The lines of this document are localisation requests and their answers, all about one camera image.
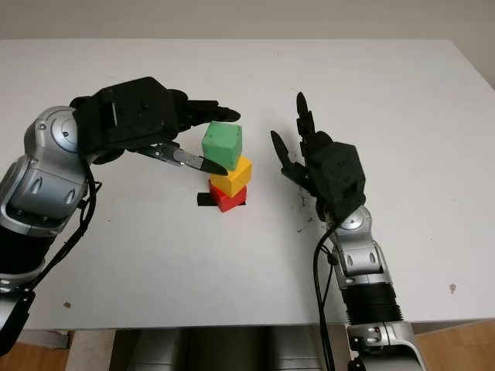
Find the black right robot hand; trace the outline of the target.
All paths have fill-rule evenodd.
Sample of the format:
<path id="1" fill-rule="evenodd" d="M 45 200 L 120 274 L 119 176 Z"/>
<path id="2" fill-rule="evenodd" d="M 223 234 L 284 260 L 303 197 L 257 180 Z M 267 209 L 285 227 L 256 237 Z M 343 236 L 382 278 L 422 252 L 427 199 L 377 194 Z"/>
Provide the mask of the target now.
<path id="1" fill-rule="evenodd" d="M 330 212 L 329 203 L 324 199 L 317 189 L 317 182 L 310 174 L 309 167 L 309 141 L 316 138 L 315 123 L 311 110 L 303 92 L 298 92 L 296 96 L 296 107 L 298 118 L 296 126 L 298 129 L 301 141 L 299 143 L 302 157 L 305 164 L 292 162 L 289 158 L 289 150 L 282 140 L 281 136 L 276 131 L 270 131 L 271 141 L 273 143 L 275 153 L 282 164 L 282 174 L 297 186 L 307 191 L 312 197 L 316 198 L 316 213 L 324 223 L 332 223 L 333 217 Z"/>

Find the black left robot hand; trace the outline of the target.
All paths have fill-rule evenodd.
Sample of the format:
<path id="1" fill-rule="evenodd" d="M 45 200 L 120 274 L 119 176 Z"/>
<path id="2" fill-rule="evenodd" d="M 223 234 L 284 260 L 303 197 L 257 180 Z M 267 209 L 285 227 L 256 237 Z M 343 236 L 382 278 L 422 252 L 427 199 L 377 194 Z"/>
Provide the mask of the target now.
<path id="1" fill-rule="evenodd" d="M 211 121 L 233 123 L 241 118 L 240 113 L 228 107 L 221 107 L 215 100 L 190 100 L 182 91 L 170 90 L 170 92 L 179 120 L 179 132 Z M 190 154 L 173 141 L 160 142 L 144 148 L 132 148 L 128 151 L 175 166 L 187 165 L 201 172 L 227 175 L 227 170 L 222 165 L 203 156 Z"/>

